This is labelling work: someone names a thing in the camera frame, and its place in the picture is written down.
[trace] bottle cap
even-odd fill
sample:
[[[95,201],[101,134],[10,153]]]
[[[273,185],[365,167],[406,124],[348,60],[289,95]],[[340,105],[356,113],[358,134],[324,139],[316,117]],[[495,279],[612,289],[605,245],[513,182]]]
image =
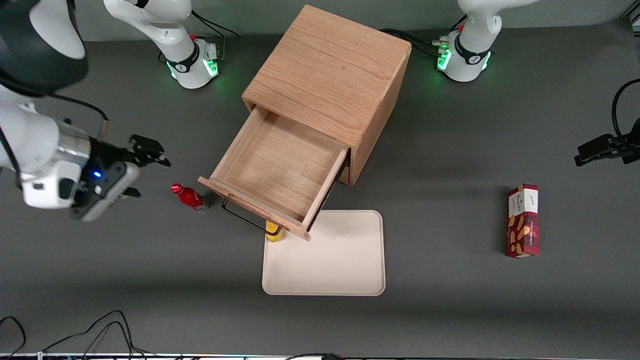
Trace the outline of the bottle cap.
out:
[[[171,191],[173,191],[173,193],[181,193],[183,190],[184,188],[179,183],[171,185]]]

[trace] black metal handle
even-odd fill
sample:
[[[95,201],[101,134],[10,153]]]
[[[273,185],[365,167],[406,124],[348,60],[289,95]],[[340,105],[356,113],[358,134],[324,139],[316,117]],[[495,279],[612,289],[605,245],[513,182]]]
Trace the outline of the black metal handle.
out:
[[[249,220],[247,220],[247,219],[245,219],[245,218],[241,217],[240,215],[238,215],[238,214],[234,213],[233,211],[231,211],[231,210],[227,209],[227,202],[228,202],[228,201],[229,201],[229,199],[224,199],[224,200],[222,201],[222,210],[223,210],[224,212],[226,212],[227,214],[229,214],[229,215],[233,216],[234,218],[236,218],[236,219],[238,219],[238,220],[242,220],[242,221],[243,221],[243,222],[245,222],[246,224],[249,224],[249,225],[253,226],[254,228],[256,228],[256,229],[258,229],[258,230],[262,231],[263,233],[265,233],[265,234],[267,234],[267,235],[269,235],[269,236],[276,236],[277,234],[279,234],[279,233],[280,233],[280,231],[282,231],[282,227],[278,226],[278,229],[276,229],[276,231],[275,231],[275,232],[271,233],[271,232],[267,231],[267,229],[263,229],[263,228],[262,228],[262,226],[257,225],[257,224],[254,224],[253,222],[250,222]]]

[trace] red cookie box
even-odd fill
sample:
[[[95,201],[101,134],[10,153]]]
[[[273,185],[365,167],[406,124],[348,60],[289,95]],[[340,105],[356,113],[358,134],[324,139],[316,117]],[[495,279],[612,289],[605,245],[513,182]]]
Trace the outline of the red cookie box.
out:
[[[538,186],[522,184],[509,192],[507,256],[538,255]]]

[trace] red bottle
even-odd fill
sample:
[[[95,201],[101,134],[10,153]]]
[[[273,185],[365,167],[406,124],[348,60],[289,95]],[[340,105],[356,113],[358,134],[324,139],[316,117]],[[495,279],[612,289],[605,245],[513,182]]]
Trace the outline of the red bottle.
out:
[[[179,183],[171,186],[171,191],[178,195],[183,204],[201,213],[209,208],[209,202],[192,188],[185,188]]]

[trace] green led light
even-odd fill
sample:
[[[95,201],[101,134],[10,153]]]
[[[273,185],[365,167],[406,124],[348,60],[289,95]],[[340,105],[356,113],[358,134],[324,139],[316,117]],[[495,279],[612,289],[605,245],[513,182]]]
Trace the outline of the green led light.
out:
[[[166,62],[166,66],[169,67],[169,70],[171,71],[171,77],[175,79],[175,74],[173,73],[173,69],[171,68],[171,65],[169,65],[169,62]]]
[[[447,68],[449,64],[449,59],[451,59],[451,50],[446,50],[444,54],[440,55],[440,59],[438,60],[438,68],[440,70],[444,70]]]
[[[484,65],[482,65],[482,69],[486,69],[486,64],[489,62],[489,58],[491,57],[491,51],[486,55],[486,59],[484,59]]]
[[[216,60],[202,59],[202,63],[207,68],[207,71],[212,78],[218,75],[218,62]]]

